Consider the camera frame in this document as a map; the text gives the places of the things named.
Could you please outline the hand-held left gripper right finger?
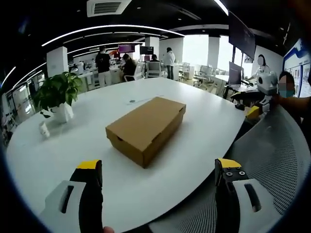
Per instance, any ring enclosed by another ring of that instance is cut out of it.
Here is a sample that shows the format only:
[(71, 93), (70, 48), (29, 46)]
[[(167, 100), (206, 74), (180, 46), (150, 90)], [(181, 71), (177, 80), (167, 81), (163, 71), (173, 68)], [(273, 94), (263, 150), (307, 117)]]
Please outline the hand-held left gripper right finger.
[(215, 160), (217, 233), (267, 233), (279, 220), (274, 198), (234, 160)]

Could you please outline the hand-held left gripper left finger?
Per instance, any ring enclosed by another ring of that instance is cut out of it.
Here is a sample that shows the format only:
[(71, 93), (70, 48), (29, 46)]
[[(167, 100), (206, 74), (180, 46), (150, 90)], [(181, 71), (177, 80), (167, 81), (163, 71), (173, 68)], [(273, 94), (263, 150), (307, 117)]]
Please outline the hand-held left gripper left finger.
[(45, 199), (40, 220), (51, 233), (102, 233), (102, 161), (81, 162)]

